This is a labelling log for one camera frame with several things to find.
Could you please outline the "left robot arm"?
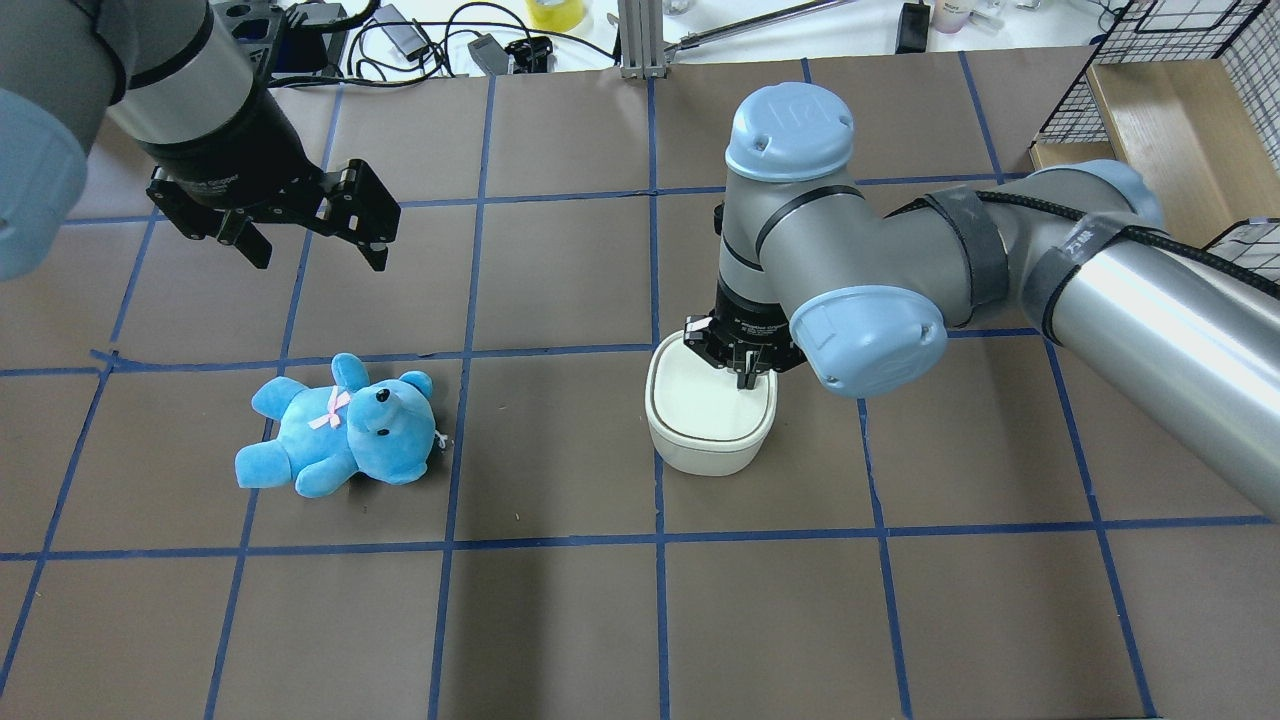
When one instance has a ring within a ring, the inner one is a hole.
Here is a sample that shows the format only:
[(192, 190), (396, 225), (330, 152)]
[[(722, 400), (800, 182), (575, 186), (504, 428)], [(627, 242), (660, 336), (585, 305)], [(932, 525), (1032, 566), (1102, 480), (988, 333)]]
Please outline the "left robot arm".
[(310, 160), (273, 96), (284, 85), (207, 1), (5, 1), (3, 278), (47, 258), (105, 119), (154, 160), (147, 196), (183, 236), (264, 269), (259, 227), (301, 225), (384, 270), (399, 204), (364, 160)]

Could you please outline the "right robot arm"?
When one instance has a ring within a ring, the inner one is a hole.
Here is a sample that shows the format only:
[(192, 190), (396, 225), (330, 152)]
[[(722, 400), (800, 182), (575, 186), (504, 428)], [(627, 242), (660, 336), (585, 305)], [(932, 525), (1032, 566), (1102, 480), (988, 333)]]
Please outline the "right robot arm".
[(1277, 516), (1275, 281), (1174, 240), (1115, 160), (879, 217), (849, 173), (854, 135), (849, 106), (818, 85), (741, 101), (714, 219), (716, 305), (686, 320), (687, 348), (742, 389), (805, 363), (828, 391), (869, 398), (932, 369), (948, 329), (1016, 306)]

